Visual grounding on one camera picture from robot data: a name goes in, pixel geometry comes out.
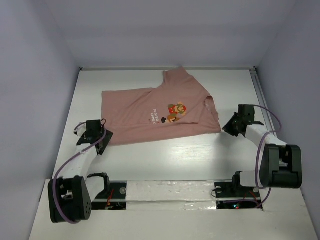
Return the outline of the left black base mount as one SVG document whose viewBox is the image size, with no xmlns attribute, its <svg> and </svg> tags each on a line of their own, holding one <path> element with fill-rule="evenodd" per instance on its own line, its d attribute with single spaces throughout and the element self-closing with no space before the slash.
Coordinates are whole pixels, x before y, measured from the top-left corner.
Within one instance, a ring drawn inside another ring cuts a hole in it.
<svg viewBox="0 0 320 240">
<path fill-rule="evenodd" d="M 92 210 L 126 210 L 126 181 L 110 181 L 106 173 L 92 173 L 85 183 Z"/>
</svg>

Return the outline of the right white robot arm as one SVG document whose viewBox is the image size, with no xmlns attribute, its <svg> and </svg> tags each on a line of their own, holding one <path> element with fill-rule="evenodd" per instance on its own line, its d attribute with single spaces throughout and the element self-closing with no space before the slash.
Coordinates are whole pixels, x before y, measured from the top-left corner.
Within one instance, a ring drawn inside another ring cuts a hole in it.
<svg viewBox="0 0 320 240">
<path fill-rule="evenodd" d="M 233 136 L 243 136 L 257 147 L 255 168 L 252 171 L 237 171 L 230 183 L 235 196 L 242 196 L 249 187 L 258 189 L 299 189 L 303 183 L 302 153 L 297 145 L 290 145 L 275 136 L 282 129 L 268 130 L 255 120 L 255 108 L 267 108 L 254 104 L 240 104 L 238 112 L 222 128 Z"/>
</svg>

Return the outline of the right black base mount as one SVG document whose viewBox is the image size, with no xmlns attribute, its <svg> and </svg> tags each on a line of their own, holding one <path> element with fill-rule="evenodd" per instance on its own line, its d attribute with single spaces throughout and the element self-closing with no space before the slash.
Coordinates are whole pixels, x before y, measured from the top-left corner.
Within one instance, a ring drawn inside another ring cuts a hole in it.
<svg viewBox="0 0 320 240">
<path fill-rule="evenodd" d="M 252 186 L 242 186 L 240 173 L 236 172 L 231 181 L 214 183 L 210 195 L 218 210 L 262 209 L 260 193 L 255 193 Z"/>
</svg>

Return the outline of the pink printed t shirt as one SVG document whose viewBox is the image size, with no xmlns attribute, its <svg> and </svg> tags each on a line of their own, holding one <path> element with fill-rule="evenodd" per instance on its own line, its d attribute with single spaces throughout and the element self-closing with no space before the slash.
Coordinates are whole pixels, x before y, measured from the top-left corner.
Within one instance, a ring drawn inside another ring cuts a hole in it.
<svg viewBox="0 0 320 240">
<path fill-rule="evenodd" d="M 203 134 L 222 128 L 211 94 L 183 67 L 163 72 L 157 88 L 103 91 L 101 116 L 111 145 L 128 145 Z"/>
</svg>

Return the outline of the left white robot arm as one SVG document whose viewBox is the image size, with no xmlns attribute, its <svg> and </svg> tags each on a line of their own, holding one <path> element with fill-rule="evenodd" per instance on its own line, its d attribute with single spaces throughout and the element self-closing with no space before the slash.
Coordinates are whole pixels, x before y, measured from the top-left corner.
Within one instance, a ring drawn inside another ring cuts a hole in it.
<svg viewBox="0 0 320 240">
<path fill-rule="evenodd" d="M 111 198 L 113 189 L 107 173 L 89 173 L 93 161 L 102 156 L 113 133 L 103 119 L 79 123 L 73 133 L 79 138 L 76 153 L 48 183 L 49 213 L 52 223 L 78 224 L 88 220 L 92 202 L 99 196 Z"/>
</svg>

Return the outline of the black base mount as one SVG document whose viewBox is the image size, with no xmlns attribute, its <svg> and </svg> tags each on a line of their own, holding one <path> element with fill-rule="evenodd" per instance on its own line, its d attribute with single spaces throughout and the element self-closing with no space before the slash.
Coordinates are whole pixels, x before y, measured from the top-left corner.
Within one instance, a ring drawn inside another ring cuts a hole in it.
<svg viewBox="0 0 320 240">
<path fill-rule="evenodd" d="M 126 181 L 110 181 L 106 173 L 92 173 L 85 183 L 92 210 L 126 210 Z"/>
<path fill-rule="evenodd" d="M 262 209 L 260 193 L 255 193 L 252 186 L 242 186 L 240 173 L 236 172 L 231 181 L 214 183 L 210 195 L 218 210 Z"/>
</svg>

